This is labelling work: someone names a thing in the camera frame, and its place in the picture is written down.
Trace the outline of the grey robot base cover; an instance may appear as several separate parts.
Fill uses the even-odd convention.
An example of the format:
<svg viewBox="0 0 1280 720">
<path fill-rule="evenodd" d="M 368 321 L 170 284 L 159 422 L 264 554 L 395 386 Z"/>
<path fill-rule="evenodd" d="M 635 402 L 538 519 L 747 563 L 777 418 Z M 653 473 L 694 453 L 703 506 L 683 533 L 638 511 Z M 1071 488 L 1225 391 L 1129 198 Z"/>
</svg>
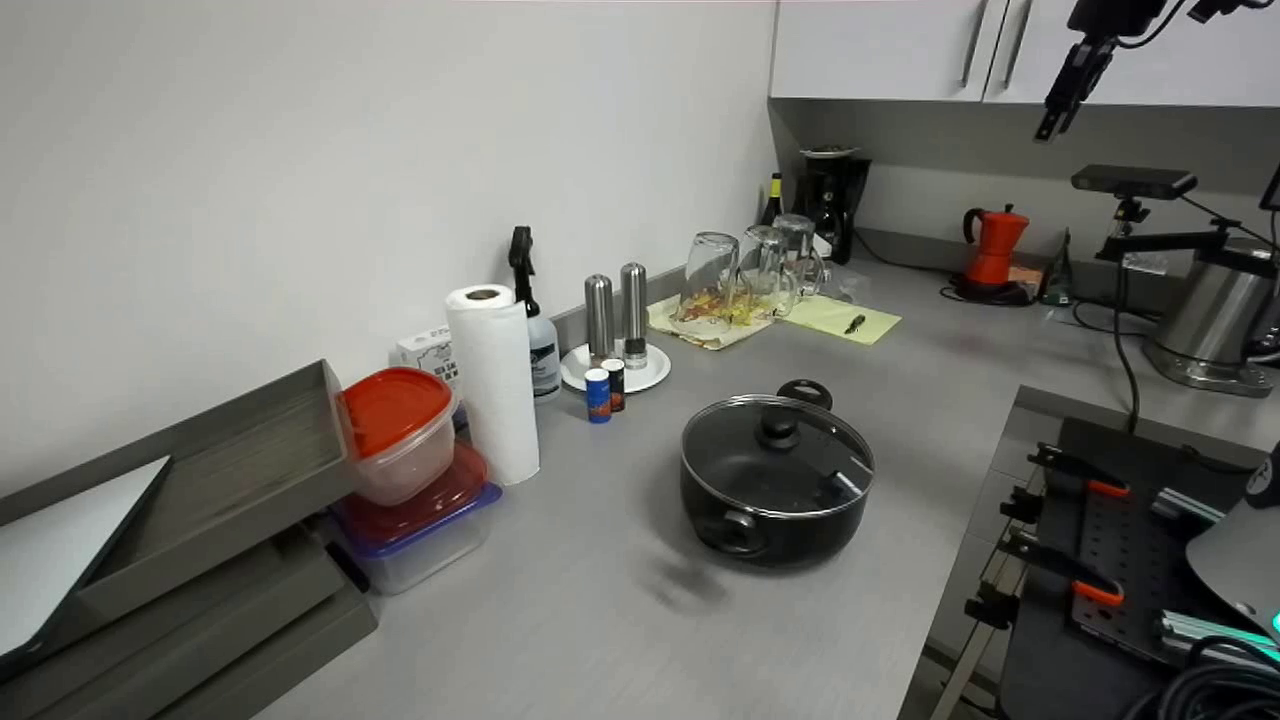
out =
<svg viewBox="0 0 1280 720">
<path fill-rule="evenodd" d="M 1260 634 L 1280 638 L 1280 446 L 1243 479 L 1243 497 L 1182 558 L 1205 588 Z"/>
</svg>

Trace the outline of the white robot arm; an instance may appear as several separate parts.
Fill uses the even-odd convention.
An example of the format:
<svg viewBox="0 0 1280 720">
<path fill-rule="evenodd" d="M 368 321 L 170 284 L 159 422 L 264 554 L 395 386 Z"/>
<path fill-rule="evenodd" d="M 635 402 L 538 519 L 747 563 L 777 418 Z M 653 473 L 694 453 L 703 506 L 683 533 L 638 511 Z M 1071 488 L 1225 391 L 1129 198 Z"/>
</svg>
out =
<svg viewBox="0 0 1280 720">
<path fill-rule="evenodd" d="M 1240 8 L 1262 14 L 1271 6 L 1276 0 L 1077 0 L 1066 14 L 1077 46 L 1042 96 L 1037 142 L 1066 133 L 1110 56 L 1157 46 L 1175 18 L 1206 23 L 1216 18 L 1237 18 Z"/>
</svg>

